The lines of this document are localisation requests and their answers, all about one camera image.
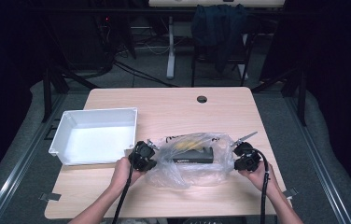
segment cable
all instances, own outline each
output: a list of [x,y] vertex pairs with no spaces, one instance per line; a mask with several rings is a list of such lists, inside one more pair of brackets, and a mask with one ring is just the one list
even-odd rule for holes
[[[179,41],[177,41],[174,46],[178,45],[179,43],[181,43],[183,40],[185,40],[186,37],[182,37]],[[150,46],[149,44],[147,44],[146,42],[142,42],[142,43],[136,43],[136,45],[143,45],[143,46],[147,46],[146,48],[139,48],[139,49],[149,49],[149,51],[151,51],[152,53],[156,54],[156,55],[161,55],[167,51],[169,51],[170,46]],[[166,48],[164,51],[162,52],[156,52],[153,49],[158,49],[158,48]]]
[[269,181],[269,164],[268,161],[266,160],[265,156],[263,155],[262,152],[259,150],[255,149],[263,159],[263,164],[265,166],[265,176],[263,177],[263,186],[262,186],[262,194],[260,197],[260,224],[265,223],[265,203],[266,203],[266,189],[268,188],[268,181]]
[[[132,161],[134,161],[134,154],[135,154],[135,150],[136,150],[136,149],[137,149],[137,147],[135,147],[135,148],[133,149],[133,152],[132,152]],[[129,177],[128,177],[127,181],[126,181],[126,184],[125,184],[125,187],[124,187],[124,189],[123,189],[123,192],[122,192],[122,194],[120,195],[120,199],[119,199],[119,203],[118,203],[118,206],[117,206],[117,210],[115,211],[114,219],[112,219],[112,224],[116,224],[117,221],[118,221],[118,216],[119,216],[120,208],[121,208],[122,205],[123,205],[123,201],[124,201],[124,199],[125,199],[125,197],[126,197],[126,193],[127,193],[128,189],[129,189],[129,187],[130,187],[130,184],[132,183],[132,174],[133,174],[133,169],[134,169],[133,165],[134,165],[134,162],[131,162],[131,164],[130,164],[130,170],[129,170]]]
[[117,50],[117,54],[115,56],[120,56],[121,58],[129,58],[129,51],[126,49],[125,45],[122,45],[122,49]]
[[134,82],[135,82],[135,73],[133,72],[132,88],[134,87]]
[[161,17],[161,23],[163,24],[164,28],[166,28],[167,33],[169,33],[169,28],[167,27],[166,23],[164,22],[163,18]]
[[145,77],[142,77],[142,76],[139,76],[139,75],[133,73],[134,76],[141,77],[141,78],[144,78],[144,79],[147,79],[147,80],[150,80],[150,81],[155,81],[155,82],[161,83],[161,84],[163,84],[163,85],[165,85],[165,86],[167,86],[167,87],[178,87],[178,86],[176,86],[176,85],[163,82],[163,81],[161,81],[160,79],[155,78],[155,77],[153,77],[153,76],[151,76],[151,75],[149,75],[149,74],[146,74],[146,73],[143,73],[143,72],[141,72],[141,71],[138,71],[138,70],[132,68],[131,66],[125,64],[125,63],[121,63],[121,62],[116,61],[115,59],[114,59],[114,65],[116,65],[118,68],[120,68],[120,69],[122,69],[123,71],[126,71],[126,72],[128,72],[128,73],[130,73],[130,74],[132,73],[131,71],[133,71],[133,72],[135,72],[135,73],[137,73],[137,74],[141,74],[141,75],[143,75],[143,76],[145,76]]

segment clear plastic bag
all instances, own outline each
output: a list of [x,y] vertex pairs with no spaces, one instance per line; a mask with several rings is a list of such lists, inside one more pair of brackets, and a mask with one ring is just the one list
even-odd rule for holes
[[[146,174],[146,181],[154,187],[187,189],[190,186],[215,186],[227,179],[234,167],[231,144],[225,133],[191,133],[163,137],[150,141],[155,148],[153,159],[157,165]],[[195,150],[207,152],[212,148],[212,163],[175,163],[174,157]]]

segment white bin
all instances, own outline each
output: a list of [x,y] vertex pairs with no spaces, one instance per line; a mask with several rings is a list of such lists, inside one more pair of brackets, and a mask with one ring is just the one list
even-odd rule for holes
[[135,144],[137,108],[64,111],[49,153],[64,165],[111,163]]

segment dark background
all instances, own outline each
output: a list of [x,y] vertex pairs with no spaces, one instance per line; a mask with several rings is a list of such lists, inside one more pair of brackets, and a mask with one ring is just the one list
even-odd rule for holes
[[[319,11],[327,4],[287,0],[286,10]],[[21,9],[20,2],[0,1],[0,161],[28,111],[30,87],[42,79],[50,63],[69,68],[70,62],[64,55],[74,54],[64,50],[67,36],[63,43],[57,43],[48,34],[48,29],[59,33],[61,27],[45,27],[37,17]],[[293,67],[308,52],[312,36],[317,30],[320,32],[320,46],[314,50],[306,69],[307,88],[324,114],[333,151],[351,176],[351,2],[338,1],[326,13],[323,21],[281,20],[261,78],[278,76]],[[88,23],[80,27],[91,29]],[[92,39],[96,35],[85,36]],[[69,41],[83,41],[83,36],[71,37],[68,36]],[[94,48],[88,49],[95,50],[91,53],[100,53],[91,58],[89,66],[103,66],[105,54],[100,51],[100,41],[89,43]],[[82,58],[75,60],[82,65],[86,62]]]

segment person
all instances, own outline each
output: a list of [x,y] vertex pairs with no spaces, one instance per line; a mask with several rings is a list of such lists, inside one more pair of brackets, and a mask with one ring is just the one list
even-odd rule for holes
[[[278,186],[277,179],[274,175],[274,169],[269,164],[269,182],[266,189],[266,195],[274,206],[278,218],[283,224],[302,223],[299,216],[292,209],[286,196]],[[130,162],[127,157],[123,157],[116,162],[115,172],[112,176],[111,183],[108,188],[92,203],[88,208],[82,211],[70,223],[100,223],[114,201],[120,196],[125,187],[125,183],[129,177]],[[143,175],[143,172],[133,171],[131,185]],[[259,190],[262,190],[263,176],[265,167],[263,161],[260,161],[259,167],[254,172],[247,170],[239,171],[239,174],[248,178],[252,184]]]

